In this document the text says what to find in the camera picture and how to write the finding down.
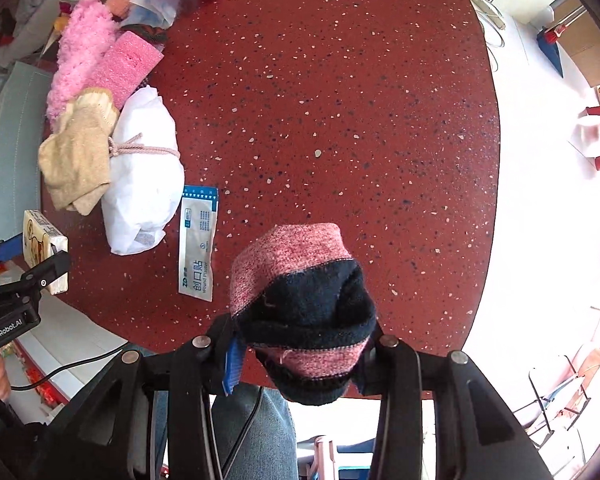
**red speckled table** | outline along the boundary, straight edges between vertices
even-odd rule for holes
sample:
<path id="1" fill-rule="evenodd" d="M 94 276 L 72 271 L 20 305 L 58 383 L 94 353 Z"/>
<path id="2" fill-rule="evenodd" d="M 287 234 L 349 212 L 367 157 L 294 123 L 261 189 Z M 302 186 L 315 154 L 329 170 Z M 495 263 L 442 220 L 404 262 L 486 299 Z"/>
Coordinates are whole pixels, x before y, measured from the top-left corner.
<path id="1" fill-rule="evenodd" d="M 336 222 L 382 326 L 460 348 L 491 250 L 496 97 L 469 0 L 189 0 L 151 78 L 186 184 L 216 186 L 214 300 L 177 293 L 178 222 L 114 256 L 102 213 L 45 213 L 74 259 L 62 298 L 154 351 L 228 305 L 234 257 L 274 224 Z M 250 357 L 243 379 L 266 381 Z"/>

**bolt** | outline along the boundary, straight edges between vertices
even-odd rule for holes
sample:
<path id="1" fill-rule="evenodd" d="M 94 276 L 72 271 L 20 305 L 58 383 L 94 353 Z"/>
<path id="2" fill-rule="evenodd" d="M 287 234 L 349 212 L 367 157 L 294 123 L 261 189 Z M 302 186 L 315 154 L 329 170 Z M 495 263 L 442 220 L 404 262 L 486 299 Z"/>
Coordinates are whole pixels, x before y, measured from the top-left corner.
<path id="1" fill-rule="evenodd" d="M 193 346 L 196 348 L 206 348 L 211 344 L 211 338 L 208 335 L 198 335 L 193 338 Z"/>
<path id="2" fill-rule="evenodd" d="M 138 352 L 136 352 L 135 350 L 129 350 L 128 352 L 125 352 L 122 354 L 122 362 L 125 365 L 133 364 L 136 361 L 138 361 L 139 358 L 140 358 L 140 354 Z"/>
<path id="3" fill-rule="evenodd" d="M 384 334 L 380 336 L 380 344 L 388 348 L 395 348 L 398 346 L 400 340 L 393 334 Z"/>
<path id="4" fill-rule="evenodd" d="M 469 357 L 464 352 L 454 350 L 453 352 L 451 352 L 451 360 L 457 365 L 465 365 L 469 362 Z"/>

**white cloth bag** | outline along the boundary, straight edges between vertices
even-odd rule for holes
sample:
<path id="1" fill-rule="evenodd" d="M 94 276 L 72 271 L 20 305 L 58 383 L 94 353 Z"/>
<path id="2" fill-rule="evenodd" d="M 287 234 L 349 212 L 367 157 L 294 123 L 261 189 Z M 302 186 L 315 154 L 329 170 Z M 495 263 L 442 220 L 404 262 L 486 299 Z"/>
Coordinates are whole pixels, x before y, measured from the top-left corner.
<path id="1" fill-rule="evenodd" d="M 175 122 L 151 86 L 126 101 L 111 137 L 121 144 L 140 133 L 136 144 L 178 149 Z M 122 256 L 154 248 L 182 198 L 180 160 L 167 153 L 121 153 L 110 159 L 110 179 L 102 215 L 111 252 Z"/>

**blue denim pants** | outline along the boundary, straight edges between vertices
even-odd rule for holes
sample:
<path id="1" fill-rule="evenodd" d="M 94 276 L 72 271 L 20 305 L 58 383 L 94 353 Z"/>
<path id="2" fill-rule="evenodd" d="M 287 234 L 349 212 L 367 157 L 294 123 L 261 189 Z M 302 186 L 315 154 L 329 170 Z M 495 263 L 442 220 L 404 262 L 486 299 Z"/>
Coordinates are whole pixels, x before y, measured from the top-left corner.
<path id="1" fill-rule="evenodd" d="M 138 350 L 146 356 L 153 354 L 133 344 L 125 347 L 124 351 L 128 350 Z M 91 391 L 112 362 L 113 360 L 89 381 L 80 393 L 86 394 Z M 259 386 L 254 384 L 239 383 L 230 396 L 216 397 L 211 415 L 221 465 L 251 414 L 258 397 L 258 390 Z M 169 394 L 158 392 L 155 405 L 156 478 L 160 474 L 167 444 L 168 403 Z M 68 422 L 62 415 L 63 412 L 64 410 L 60 411 L 51 423 L 50 427 L 56 431 L 62 431 L 62 427 Z M 235 457 L 229 475 L 224 480 L 298 480 L 296 428 L 288 404 L 279 391 L 272 388 L 264 389 L 260 409 Z"/>

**white floor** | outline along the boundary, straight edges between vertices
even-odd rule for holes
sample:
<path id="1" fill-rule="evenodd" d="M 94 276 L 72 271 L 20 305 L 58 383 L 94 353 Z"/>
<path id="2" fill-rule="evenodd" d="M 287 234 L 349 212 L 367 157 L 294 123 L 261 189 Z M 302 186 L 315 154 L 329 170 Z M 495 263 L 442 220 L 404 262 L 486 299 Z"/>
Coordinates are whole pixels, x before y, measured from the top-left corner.
<path id="1" fill-rule="evenodd" d="M 464 350 L 516 409 L 533 395 L 530 368 L 573 356 L 600 308 L 600 118 L 596 94 L 561 51 L 564 79 L 536 31 L 507 17 L 493 48 L 501 146 L 493 248 Z M 486 37 L 499 43 L 487 26 Z"/>

